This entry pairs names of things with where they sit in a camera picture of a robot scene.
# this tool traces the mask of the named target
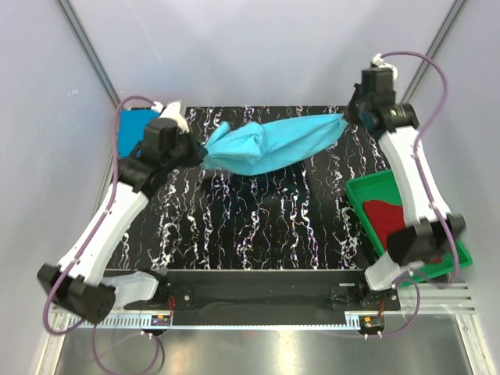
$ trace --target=metal floor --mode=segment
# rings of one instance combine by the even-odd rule
[[[386,316],[386,331],[400,316]],[[98,352],[107,352],[131,330],[99,330]],[[419,316],[397,337],[349,339],[314,331],[171,330],[161,338],[166,350],[162,375],[211,374],[472,374],[453,316]],[[102,358],[116,373],[137,373],[154,355],[154,344],[134,338]],[[55,372],[102,374],[91,354],[91,330],[68,334]]]

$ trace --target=black table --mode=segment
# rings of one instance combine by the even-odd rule
[[[188,108],[200,140],[223,120],[241,124],[343,107]],[[201,167],[175,170],[117,247],[113,269],[346,269],[364,267],[371,245],[345,182],[388,167],[364,129],[310,159],[254,177]]]

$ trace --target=blue cloth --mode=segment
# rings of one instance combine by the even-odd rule
[[[259,125],[246,123],[230,131],[222,122],[205,147],[207,170],[222,168],[252,176],[272,172],[307,159],[331,146],[347,123],[341,114],[302,116]]]

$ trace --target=white connector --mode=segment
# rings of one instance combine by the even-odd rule
[[[150,110],[156,112],[156,113],[161,113],[165,109],[165,106],[160,103],[160,102],[153,102],[153,105],[151,106]]]
[[[391,68],[392,69],[392,80],[396,80],[398,78],[398,68],[396,68],[394,65],[387,64],[386,62],[384,62],[384,59],[382,59],[381,53],[377,53],[372,58],[371,63],[378,68]]]
[[[143,330],[141,331],[141,336],[148,336],[148,339],[151,340],[153,338],[153,334],[151,332],[144,332]]]
[[[172,119],[177,122],[181,134],[189,133],[189,125],[182,113],[182,104],[180,101],[169,103],[163,112],[159,115],[160,118]]]

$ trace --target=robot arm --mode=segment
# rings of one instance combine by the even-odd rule
[[[355,84],[354,95],[345,113],[348,122],[364,126],[375,137],[387,157],[402,198],[406,224],[405,229],[389,235],[386,253],[366,269],[366,293],[391,288],[392,282],[408,269],[419,268],[449,250],[434,209],[446,219],[454,238],[465,228],[463,217],[452,215],[441,197],[419,145],[417,155],[434,205],[427,197],[413,152],[418,119],[410,104],[396,104],[393,86],[396,74],[393,70],[392,66],[380,64],[380,60],[364,69],[362,82]]]
[[[155,297],[159,285],[157,275],[136,271],[104,277],[105,267],[132,221],[167,182],[169,173],[178,167],[199,164],[206,153],[192,136],[180,113],[179,102],[170,103],[166,108],[155,103],[152,110],[160,113],[159,118],[146,126],[143,141],[132,153],[119,161],[120,177],[111,209],[106,212],[112,186],[77,243],[56,266],[44,264],[38,271],[37,278],[49,293],[62,270],[74,263],[53,302],[91,323],[100,323],[112,309]],[[106,213],[104,221],[82,256],[75,260],[103,213]]]

